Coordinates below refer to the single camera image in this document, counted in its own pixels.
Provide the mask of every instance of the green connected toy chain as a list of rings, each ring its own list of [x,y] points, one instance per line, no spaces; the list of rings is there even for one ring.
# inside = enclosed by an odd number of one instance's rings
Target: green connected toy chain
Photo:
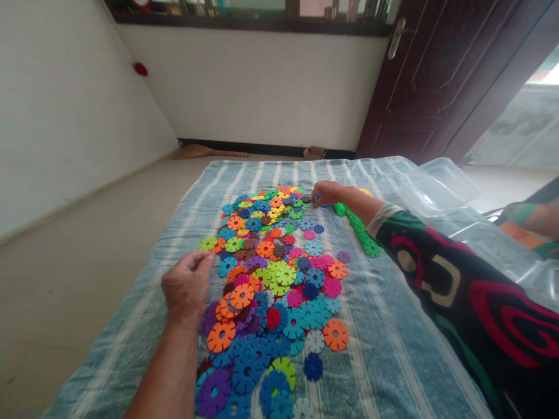
[[[380,256],[381,248],[377,245],[377,243],[367,234],[367,229],[365,225],[361,222],[357,215],[349,210],[348,207],[341,203],[337,203],[333,205],[334,211],[338,216],[346,216],[355,231],[355,235],[361,242],[361,246],[365,251],[365,254],[370,258],[376,258]]]

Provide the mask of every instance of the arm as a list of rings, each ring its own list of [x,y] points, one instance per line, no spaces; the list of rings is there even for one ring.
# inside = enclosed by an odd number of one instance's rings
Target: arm
[[[330,180],[314,185],[311,195],[314,206],[342,203],[368,226],[386,202],[364,194],[355,186],[345,186]]]
[[[213,253],[189,253],[163,276],[167,325],[126,412],[127,419],[194,417],[197,331],[213,261]]]
[[[368,226],[497,417],[547,417],[556,409],[559,315],[409,211],[335,182],[317,183],[318,195],[315,205],[341,202]]]

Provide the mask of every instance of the hand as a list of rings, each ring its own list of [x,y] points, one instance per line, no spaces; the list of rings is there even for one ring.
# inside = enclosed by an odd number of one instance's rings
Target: hand
[[[333,205],[341,201],[342,194],[347,186],[331,180],[323,180],[314,184],[314,189],[311,194],[314,206]]]
[[[210,288],[214,257],[211,252],[187,253],[163,275],[161,287],[167,301],[168,322],[188,318],[198,326]]]

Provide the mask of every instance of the baseboard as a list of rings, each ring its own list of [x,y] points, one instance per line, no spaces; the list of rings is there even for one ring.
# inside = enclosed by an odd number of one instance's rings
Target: baseboard
[[[179,141],[179,145],[181,147],[186,147],[188,144],[200,144],[206,147],[213,148],[214,150],[247,152],[249,154],[268,154],[286,157],[303,157],[303,150],[305,149],[305,147],[291,147],[290,145],[232,143],[229,141],[211,141],[182,138],[179,138],[177,140]],[[353,160],[354,157],[354,151],[328,148],[326,149],[326,156],[324,158]]]

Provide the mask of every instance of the striped blanket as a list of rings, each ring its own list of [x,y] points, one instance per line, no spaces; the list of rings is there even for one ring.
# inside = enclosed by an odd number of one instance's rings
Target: striped blanket
[[[215,235],[223,205],[240,194],[279,185],[310,191],[323,179],[366,188],[376,197],[403,205],[398,183],[413,167],[400,157],[209,164],[179,203],[89,356],[44,417],[122,416],[165,324],[161,276],[184,253],[197,250],[201,239]],[[324,375],[316,383],[304,378],[306,350],[291,357],[297,371],[293,398],[308,398],[317,417],[491,417],[479,389],[423,314],[419,300],[390,259],[384,253],[375,259],[366,257],[348,220],[336,216],[331,208],[309,208],[305,217],[325,226],[320,241],[326,253],[345,250],[351,256],[340,315],[350,338],[345,351],[321,353]],[[430,224],[450,235],[482,220],[473,210],[463,209]],[[212,273],[208,302],[221,298],[224,280]],[[207,349],[201,338],[198,344],[201,361]],[[252,413],[261,417],[256,393]]]

